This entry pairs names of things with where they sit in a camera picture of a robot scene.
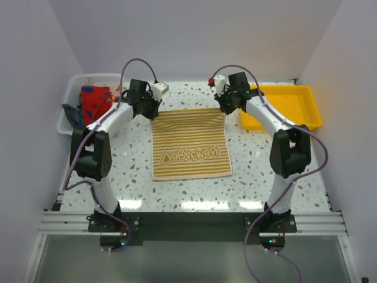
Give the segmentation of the yellow striped Doraemon towel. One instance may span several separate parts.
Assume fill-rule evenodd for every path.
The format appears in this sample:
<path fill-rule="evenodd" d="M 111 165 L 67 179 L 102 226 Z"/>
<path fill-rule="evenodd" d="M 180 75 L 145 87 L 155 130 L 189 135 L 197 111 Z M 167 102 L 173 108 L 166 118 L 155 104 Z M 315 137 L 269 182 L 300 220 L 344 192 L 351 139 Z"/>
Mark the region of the yellow striped Doraemon towel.
<path fill-rule="evenodd" d="M 160 112 L 151 121 L 153 180 L 232 175 L 225 119 L 219 108 Z"/>

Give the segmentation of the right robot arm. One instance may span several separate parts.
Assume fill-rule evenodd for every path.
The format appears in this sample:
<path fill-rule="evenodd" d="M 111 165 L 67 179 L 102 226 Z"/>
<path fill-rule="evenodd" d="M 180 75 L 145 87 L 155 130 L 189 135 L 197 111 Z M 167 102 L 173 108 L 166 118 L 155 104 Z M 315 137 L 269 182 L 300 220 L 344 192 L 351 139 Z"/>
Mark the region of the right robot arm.
<path fill-rule="evenodd" d="M 276 231 L 291 213 L 296 178 L 311 163 L 308 128 L 295 125 L 278 112 L 259 87 L 251 88 L 244 72 L 211 77 L 209 86 L 216 89 L 214 99 L 222 112 L 231 114 L 239 108 L 254 117 L 272 137 L 269 162 L 275 178 L 264 205 L 262 224 L 268 231 Z"/>

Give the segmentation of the red patterned towel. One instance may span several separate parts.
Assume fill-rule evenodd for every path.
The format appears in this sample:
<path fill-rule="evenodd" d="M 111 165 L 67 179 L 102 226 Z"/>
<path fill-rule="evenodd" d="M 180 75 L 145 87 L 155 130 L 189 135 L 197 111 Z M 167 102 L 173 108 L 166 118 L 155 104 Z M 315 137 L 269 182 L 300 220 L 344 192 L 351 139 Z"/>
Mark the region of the red patterned towel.
<path fill-rule="evenodd" d="M 109 86 L 82 86 L 81 108 L 85 126 L 101 118 L 111 108 L 116 98 Z"/>

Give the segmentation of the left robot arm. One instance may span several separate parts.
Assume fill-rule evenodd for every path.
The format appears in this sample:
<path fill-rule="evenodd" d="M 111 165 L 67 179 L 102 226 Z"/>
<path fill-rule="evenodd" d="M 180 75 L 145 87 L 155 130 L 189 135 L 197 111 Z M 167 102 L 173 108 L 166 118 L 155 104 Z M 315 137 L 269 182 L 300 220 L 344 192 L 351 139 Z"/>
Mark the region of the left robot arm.
<path fill-rule="evenodd" d="M 97 121 L 83 129 L 75 129 L 71 137 L 70 170 L 82 178 L 79 185 L 90 185 L 95 211 L 103 214 L 101 223 L 109 231 L 121 228 L 120 205 L 111 188 L 108 174 L 112 167 L 111 138 L 135 116 L 149 120 L 158 117 L 162 96 L 169 91 L 166 83 L 132 79 L 129 88 L 120 93 L 110 109 Z"/>

